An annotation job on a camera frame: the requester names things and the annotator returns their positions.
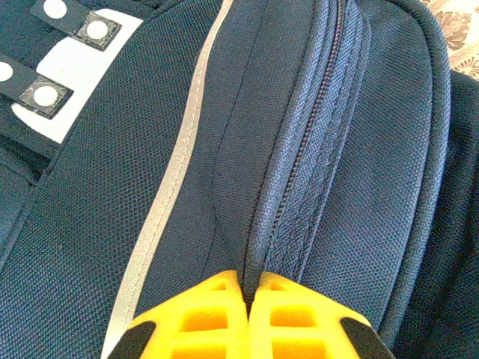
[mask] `gray reflective stripe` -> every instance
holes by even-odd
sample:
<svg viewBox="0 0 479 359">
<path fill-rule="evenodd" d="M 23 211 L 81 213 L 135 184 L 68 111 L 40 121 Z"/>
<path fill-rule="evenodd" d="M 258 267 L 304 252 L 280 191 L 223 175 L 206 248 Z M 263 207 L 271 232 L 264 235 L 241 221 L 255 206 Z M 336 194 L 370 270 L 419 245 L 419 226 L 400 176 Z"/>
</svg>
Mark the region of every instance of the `gray reflective stripe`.
<svg viewBox="0 0 479 359">
<path fill-rule="evenodd" d="M 177 142 L 173 149 L 173 154 L 171 155 L 162 183 L 151 205 L 150 212 L 133 248 L 128 266 L 123 275 L 123 280 L 121 281 L 120 289 L 118 290 L 112 316 L 110 317 L 109 326 L 106 330 L 102 359 L 106 359 L 112 352 L 126 327 L 133 320 L 136 305 L 140 298 L 141 288 L 143 287 L 148 269 L 150 268 L 153 255 L 156 252 L 163 230 L 180 193 L 189 160 L 193 153 L 193 147 L 195 146 L 208 58 L 218 30 L 228 14 L 232 3 L 233 0 L 223 0 L 222 7 L 201 50 L 195 72 L 193 73 L 185 114 L 180 132 L 178 133 Z"/>
</svg>

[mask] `zipper teeth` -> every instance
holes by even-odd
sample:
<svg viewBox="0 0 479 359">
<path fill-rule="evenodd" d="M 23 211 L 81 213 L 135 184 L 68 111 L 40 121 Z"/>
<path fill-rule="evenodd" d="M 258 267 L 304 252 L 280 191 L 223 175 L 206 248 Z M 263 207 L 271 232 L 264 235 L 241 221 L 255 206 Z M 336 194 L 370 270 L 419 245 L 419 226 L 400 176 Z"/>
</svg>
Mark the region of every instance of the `zipper teeth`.
<svg viewBox="0 0 479 359">
<path fill-rule="evenodd" d="M 271 229 L 271 237 L 274 236 L 274 232 L 276 230 L 276 227 L 278 226 L 279 218 L 281 217 L 284 206 L 286 204 L 286 200 L 290 194 L 291 187 L 293 186 L 294 177 L 296 176 L 296 172 L 298 171 L 299 163 L 305 151 L 306 143 L 308 142 L 309 135 L 311 134 L 311 128 L 313 126 L 314 118 L 316 117 L 317 111 L 320 107 L 320 103 L 322 102 L 324 94 L 326 93 L 326 89 L 331 82 L 332 72 L 335 68 L 336 57 L 338 56 L 338 50 L 341 41 L 343 21 L 343 0 L 338 0 L 338 20 L 336 21 L 335 36 L 332 42 L 331 53 L 329 54 L 323 80 L 321 81 L 321 86 L 318 91 L 317 97 L 314 100 L 313 111 L 311 112 L 311 116 L 308 119 L 305 134 L 302 137 L 301 145 L 299 146 L 299 150 L 293 164 L 293 169 L 291 170 L 290 177 L 286 184 L 286 189 L 284 190 L 283 197 L 281 199 L 281 202 L 279 203 L 278 211 L 276 212 L 275 220 Z"/>
</svg>

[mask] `white dot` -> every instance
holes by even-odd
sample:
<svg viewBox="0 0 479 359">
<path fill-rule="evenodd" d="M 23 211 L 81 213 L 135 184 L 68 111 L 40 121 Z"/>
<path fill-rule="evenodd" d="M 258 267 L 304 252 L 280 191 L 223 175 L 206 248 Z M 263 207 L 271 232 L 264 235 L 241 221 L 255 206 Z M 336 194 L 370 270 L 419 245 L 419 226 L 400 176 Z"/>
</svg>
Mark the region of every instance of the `white dot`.
<svg viewBox="0 0 479 359">
<path fill-rule="evenodd" d="M 87 34 L 95 40 L 103 39 L 108 34 L 108 26 L 103 21 L 93 21 L 87 27 Z"/>
<path fill-rule="evenodd" d="M 46 0 L 43 9 L 52 19 L 61 19 L 67 13 L 67 6 L 62 0 Z"/>
<path fill-rule="evenodd" d="M 57 90 L 50 86 L 43 86 L 42 88 L 38 88 L 33 94 L 35 102 L 43 107 L 53 105 L 57 100 L 57 97 Z"/>
<path fill-rule="evenodd" d="M 0 62 L 0 82 L 7 81 L 13 76 L 12 66 L 6 62 Z"/>
</svg>

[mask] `beige fabric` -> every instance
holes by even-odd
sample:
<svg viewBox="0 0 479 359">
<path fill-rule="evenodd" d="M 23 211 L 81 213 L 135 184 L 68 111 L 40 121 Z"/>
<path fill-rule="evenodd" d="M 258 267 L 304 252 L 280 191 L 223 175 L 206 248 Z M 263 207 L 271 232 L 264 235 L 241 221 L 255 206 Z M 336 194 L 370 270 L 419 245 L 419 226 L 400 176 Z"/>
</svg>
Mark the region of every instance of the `beige fabric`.
<svg viewBox="0 0 479 359">
<path fill-rule="evenodd" d="M 133 320 L 144 280 L 186 175 L 201 113 L 208 58 L 233 0 L 223 0 L 193 73 L 183 122 L 162 183 L 133 248 L 113 306 L 101 358 L 107 358 Z"/>
<path fill-rule="evenodd" d="M 421 0 L 441 25 L 451 67 L 479 80 L 479 0 Z"/>
</svg>

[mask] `yellow plastic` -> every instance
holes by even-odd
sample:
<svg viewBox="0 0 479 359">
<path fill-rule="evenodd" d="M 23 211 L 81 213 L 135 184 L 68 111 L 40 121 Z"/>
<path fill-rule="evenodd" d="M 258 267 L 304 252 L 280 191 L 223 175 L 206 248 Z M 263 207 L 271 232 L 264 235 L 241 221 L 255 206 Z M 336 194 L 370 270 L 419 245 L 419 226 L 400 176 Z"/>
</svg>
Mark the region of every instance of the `yellow plastic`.
<svg viewBox="0 0 479 359">
<path fill-rule="evenodd" d="M 246 315 L 235 271 L 224 271 L 143 313 L 156 323 L 141 359 L 359 359 L 341 327 L 361 314 L 264 272 Z"/>
</svg>

